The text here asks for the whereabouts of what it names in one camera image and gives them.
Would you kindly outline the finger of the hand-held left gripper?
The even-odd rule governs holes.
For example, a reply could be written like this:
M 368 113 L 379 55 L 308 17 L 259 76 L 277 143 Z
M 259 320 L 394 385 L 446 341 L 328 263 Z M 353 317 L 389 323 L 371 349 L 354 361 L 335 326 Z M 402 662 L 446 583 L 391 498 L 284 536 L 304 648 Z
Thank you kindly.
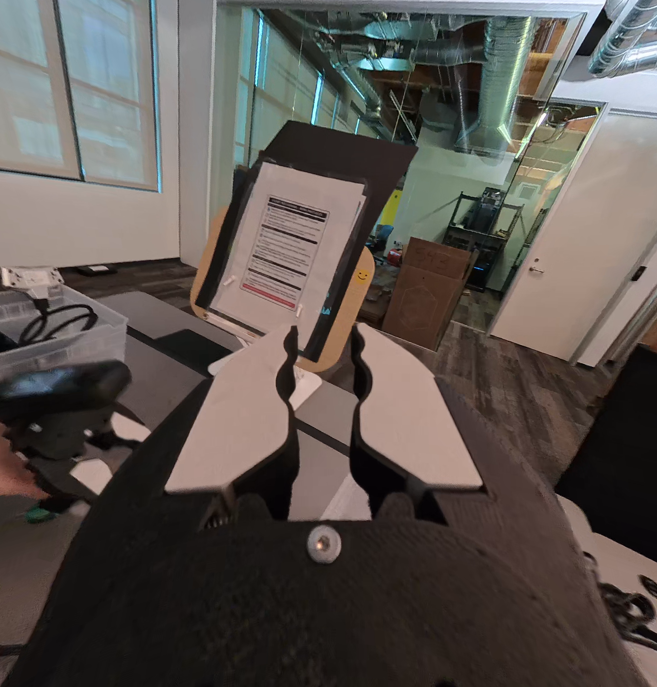
M 100 495 L 112 479 L 112 472 L 102 459 L 77 462 L 69 475 L 95 495 Z
M 113 431 L 122 440 L 144 442 L 151 434 L 149 428 L 125 416 L 113 416 Z

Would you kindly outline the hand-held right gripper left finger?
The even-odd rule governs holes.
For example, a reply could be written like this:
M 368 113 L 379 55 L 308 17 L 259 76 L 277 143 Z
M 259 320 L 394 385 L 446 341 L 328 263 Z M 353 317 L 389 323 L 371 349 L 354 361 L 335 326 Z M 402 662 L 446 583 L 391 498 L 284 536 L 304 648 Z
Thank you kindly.
M 212 380 L 164 487 L 169 494 L 256 493 L 290 502 L 299 442 L 290 397 L 298 329 L 282 325 L 228 357 Z

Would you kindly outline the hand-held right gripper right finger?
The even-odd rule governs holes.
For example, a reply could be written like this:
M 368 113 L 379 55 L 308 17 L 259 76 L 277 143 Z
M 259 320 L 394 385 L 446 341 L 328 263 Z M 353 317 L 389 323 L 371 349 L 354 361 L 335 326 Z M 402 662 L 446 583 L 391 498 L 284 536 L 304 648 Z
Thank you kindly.
M 435 375 L 414 355 L 365 323 L 352 329 L 350 472 L 381 505 L 393 493 L 415 504 L 438 491 L 476 493 L 484 483 Z

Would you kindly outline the person's left hand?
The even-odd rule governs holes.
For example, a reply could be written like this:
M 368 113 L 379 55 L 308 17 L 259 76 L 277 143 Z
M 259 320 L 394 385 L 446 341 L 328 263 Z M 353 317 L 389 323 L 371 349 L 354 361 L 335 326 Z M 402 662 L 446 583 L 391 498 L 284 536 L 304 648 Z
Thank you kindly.
M 48 494 L 36 484 L 24 460 L 12 451 L 4 432 L 5 427 L 0 425 L 0 497 L 28 497 L 36 501 L 46 499 Z

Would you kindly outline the clear plastic storage bin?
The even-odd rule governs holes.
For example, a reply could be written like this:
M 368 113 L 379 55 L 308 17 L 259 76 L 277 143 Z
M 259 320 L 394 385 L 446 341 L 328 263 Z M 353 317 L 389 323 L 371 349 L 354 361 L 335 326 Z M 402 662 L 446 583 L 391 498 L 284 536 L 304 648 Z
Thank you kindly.
M 76 322 L 47 341 L 0 353 L 0 381 L 20 373 L 64 365 L 112 359 L 124 361 L 128 326 L 124 315 L 68 286 L 51 289 L 49 305 L 52 309 L 69 305 L 89 306 L 98 321 L 88 331 L 82 330 L 84 321 Z M 23 293 L 0 291 L 0 332 L 14 342 L 38 315 L 31 299 Z

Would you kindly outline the white stand base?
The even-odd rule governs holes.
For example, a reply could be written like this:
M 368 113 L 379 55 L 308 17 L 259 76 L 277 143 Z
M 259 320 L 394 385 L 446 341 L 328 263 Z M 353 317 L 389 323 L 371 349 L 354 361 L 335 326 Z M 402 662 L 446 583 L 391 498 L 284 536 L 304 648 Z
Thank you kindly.
M 319 389 L 322 380 L 297 365 L 284 368 L 296 360 L 285 346 L 294 331 L 293 327 L 281 326 L 212 362 L 207 372 L 221 380 L 221 392 L 236 402 L 249 403 L 255 409 L 289 403 L 295 411 Z

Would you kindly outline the white adapter device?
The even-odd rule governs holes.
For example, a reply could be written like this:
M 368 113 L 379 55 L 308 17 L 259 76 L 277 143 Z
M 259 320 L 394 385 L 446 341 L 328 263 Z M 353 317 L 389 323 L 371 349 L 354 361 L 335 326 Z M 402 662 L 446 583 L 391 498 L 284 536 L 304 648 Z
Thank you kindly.
M 38 309 L 47 309 L 49 297 L 58 292 L 65 281 L 53 267 L 0 267 L 1 285 L 9 291 L 22 293 Z

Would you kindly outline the brown cardboard box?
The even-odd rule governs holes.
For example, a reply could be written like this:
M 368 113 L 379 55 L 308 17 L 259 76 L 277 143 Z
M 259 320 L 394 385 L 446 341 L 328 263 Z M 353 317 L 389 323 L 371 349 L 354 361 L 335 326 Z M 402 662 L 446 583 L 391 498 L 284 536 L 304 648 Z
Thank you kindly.
M 382 331 L 436 351 L 478 254 L 411 237 Z

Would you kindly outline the light wooden rounded board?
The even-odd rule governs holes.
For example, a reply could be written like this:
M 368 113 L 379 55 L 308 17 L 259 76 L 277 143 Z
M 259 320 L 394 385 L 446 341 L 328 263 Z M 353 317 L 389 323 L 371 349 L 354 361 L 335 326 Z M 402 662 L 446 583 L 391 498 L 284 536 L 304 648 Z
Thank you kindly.
M 204 280 L 213 259 L 214 250 L 219 239 L 219 234 L 223 220 L 225 219 L 225 215 L 227 213 L 227 209 L 228 207 L 225 206 L 210 223 L 207 242 L 190 291 L 190 306 L 199 319 L 212 324 L 213 326 L 225 331 L 230 335 L 233 335 L 233 337 L 238 339 L 243 346 L 248 346 L 259 339 L 260 336 L 253 333 L 252 330 L 247 326 L 229 322 L 218 315 L 210 313 L 203 306 L 198 306 L 196 304 L 196 300 L 204 287 Z M 374 276 L 375 263 L 372 254 L 368 251 L 368 249 L 363 248 L 355 270 L 356 269 L 369 270 Z M 353 274 L 353 276 L 350 278 L 341 305 L 338 311 L 335 313 L 333 324 L 330 326 L 330 330 L 319 360 L 312 362 L 300 356 L 296 362 L 298 368 L 303 369 L 306 372 L 319 374 L 325 372 L 329 367 L 332 367 L 339 361 L 343 348 L 350 337 L 352 327 L 357 320 L 358 312 L 361 309 L 364 299 L 366 298 L 367 290 L 371 282 L 369 284 L 357 284 L 354 281 Z

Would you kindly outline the white printed instruction sheet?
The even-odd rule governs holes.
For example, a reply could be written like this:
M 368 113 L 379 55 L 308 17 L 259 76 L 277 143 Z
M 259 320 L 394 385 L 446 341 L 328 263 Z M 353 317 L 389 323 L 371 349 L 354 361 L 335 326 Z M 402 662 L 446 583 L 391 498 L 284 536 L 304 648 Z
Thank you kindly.
M 263 162 L 210 309 L 307 339 L 366 203 L 365 184 Z

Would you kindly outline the black shelving rack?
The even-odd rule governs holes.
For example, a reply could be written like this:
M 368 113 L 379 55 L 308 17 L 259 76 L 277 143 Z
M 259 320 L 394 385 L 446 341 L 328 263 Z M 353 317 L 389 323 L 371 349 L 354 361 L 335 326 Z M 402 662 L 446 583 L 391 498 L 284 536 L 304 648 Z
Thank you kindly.
M 486 291 L 515 227 L 523 223 L 525 206 L 507 203 L 505 195 L 494 187 L 479 196 L 460 193 L 442 235 L 442 245 L 476 255 L 466 280 L 471 291 Z

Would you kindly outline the large black object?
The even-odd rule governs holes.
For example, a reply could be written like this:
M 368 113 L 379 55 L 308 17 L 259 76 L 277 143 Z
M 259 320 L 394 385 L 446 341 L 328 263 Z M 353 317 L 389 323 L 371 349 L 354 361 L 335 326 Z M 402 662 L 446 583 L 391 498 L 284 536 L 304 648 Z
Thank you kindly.
M 555 491 L 594 533 L 657 562 L 657 352 L 631 353 Z

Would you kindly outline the white door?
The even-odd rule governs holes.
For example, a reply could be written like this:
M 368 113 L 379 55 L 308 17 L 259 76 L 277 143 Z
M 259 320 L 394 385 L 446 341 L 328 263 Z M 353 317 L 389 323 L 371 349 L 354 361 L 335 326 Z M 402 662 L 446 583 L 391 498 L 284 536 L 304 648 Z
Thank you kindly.
M 574 361 L 657 239 L 657 116 L 608 112 L 547 214 L 490 336 Z M 533 276 L 531 265 L 545 271 Z

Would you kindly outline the instruction sheet on black stand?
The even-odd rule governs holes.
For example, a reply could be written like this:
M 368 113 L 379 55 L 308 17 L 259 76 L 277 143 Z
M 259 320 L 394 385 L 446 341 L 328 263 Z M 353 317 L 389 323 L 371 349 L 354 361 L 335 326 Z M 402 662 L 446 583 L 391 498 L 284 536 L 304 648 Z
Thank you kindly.
M 263 162 L 271 162 L 315 175 L 364 183 L 366 203 L 359 211 L 356 225 L 339 262 L 315 329 L 307 339 L 301 338 L 298 333 L 299 356 L 312 362 L 318 361 L 335 313 L 341 305 L 363 248 L 366 248 L 368 234 L 381 215 L 396 183 L 407 171 L 414 153 L 415 149 L 411 146 L 301 122 L 287 122 L 272 142 L 258 155 L 253 166 L 245 172 L 242 181 L 233 191 L 213 259 L 204 280 L 204 287 L 196 304 L 229 322 L 246 326 L 213 311 L 210 305 L 221 286 L 222 275 L 230 259 L 238 224 Z M 260 337 L 269 333 L 248 328 Z

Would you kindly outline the large window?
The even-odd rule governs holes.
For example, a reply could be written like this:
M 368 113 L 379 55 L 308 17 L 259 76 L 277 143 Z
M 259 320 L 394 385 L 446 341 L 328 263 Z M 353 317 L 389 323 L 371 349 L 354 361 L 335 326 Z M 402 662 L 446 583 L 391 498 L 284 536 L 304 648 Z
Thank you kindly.
M 0 1 L 0 171 L 161 191 L 155 1 Z

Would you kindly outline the silver ventilation duct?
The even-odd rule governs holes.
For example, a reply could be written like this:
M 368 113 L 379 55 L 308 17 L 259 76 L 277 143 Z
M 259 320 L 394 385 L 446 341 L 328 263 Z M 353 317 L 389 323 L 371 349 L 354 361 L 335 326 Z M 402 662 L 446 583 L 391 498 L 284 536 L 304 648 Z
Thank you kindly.
M 461 129 L 455 144 L 460 152 L 485 157 L 507 152 L 537 25 L 538 20 L 529 16 L 495 16 L 486 22 L 477 118 Z
M 657 69 L 657 1 L 607 1 L 604 11 L 611 25 L 590 56 L 588 73 L 594 78 Z

